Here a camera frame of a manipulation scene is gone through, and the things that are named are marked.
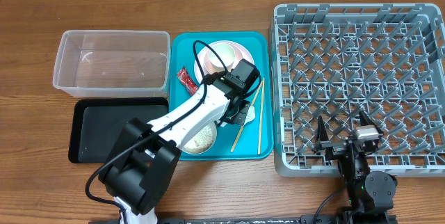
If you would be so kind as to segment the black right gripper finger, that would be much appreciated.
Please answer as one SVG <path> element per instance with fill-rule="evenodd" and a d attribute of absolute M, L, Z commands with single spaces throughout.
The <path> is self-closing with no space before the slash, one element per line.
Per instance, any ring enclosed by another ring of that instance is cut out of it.
<path fill-rule="evenodd" d="M 362 127 L 363 126 L 374 126 L 375 128 L 377 128 L 375 123 L 367 116 L 367 114 L 364 111 L 359 112 L 359 121 L 360 121 L 360 125 Z"/>
<path fill-rule="evenodd" d="M 319 115 L 317 118 L 316 141 L 318 143 L 329 141 L 329 137 L 325 128 L 325 121 L 323 120 L 321 115 Z"/>

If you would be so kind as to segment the red candy wrapper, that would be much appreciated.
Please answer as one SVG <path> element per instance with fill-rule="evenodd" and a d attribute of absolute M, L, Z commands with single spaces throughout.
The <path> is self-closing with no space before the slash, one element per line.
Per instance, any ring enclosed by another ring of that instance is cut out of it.
<path fill-rule="evenodd" d="M 177 78 L 179 82 L 186 88 L 189 95 L 194 95 L 199 87 L 191 78 L 185 67 L 181 68 L 177 73 Z"/>

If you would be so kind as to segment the white napkin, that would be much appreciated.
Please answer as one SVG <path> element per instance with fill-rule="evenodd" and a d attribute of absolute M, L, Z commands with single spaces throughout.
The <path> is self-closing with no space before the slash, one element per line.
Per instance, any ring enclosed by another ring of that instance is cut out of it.
<path fill-rule="evenodd" d="M 245 117 L 244 125 L 248 124 L 249 122 L 252 122 L 255 119 L 255 117 L 256 117 L 255 108 L 253 105 L 250 105 Z"/>

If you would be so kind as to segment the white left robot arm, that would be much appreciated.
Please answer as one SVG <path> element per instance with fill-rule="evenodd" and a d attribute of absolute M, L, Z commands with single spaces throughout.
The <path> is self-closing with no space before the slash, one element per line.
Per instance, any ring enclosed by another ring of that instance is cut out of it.
<path fill-rule="evenodd" d="M 168 114 L 144 123 L 134 118 L 120 132 L 96 176 L 113 196 L 121 223 L 156 223 L 154 208 L 166 192 L 181 150 L 217 121 L 241 124 L 259 70 L 247 60 L 230 72 L 208 74 L 197 92 Z"/>

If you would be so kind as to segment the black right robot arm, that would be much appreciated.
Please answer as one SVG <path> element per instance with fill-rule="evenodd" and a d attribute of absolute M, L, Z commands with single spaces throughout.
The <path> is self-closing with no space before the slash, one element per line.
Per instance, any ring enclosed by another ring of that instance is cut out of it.
<path fill-rule="evenodd" d="M 378 151 L 378 143 L 384 135 L 365 112 L 359 112 L 360 126 L 342 143 L 328 140 L 325 122 L 318 116 L 316 150 L 325 151 L 325 159 L 336 161 L 344 179 L 344 185 L 328 196 L 318 207 L 313 223 L 396 223 L 396 217 L 387 212 L 394 207 L 398 181 L 395 176 L 382 171 L 372 171 L 367 154 Z M 340 207 L 336 214 L 321 216 L 326 204 L 346 190 L 349 205 Z"/>

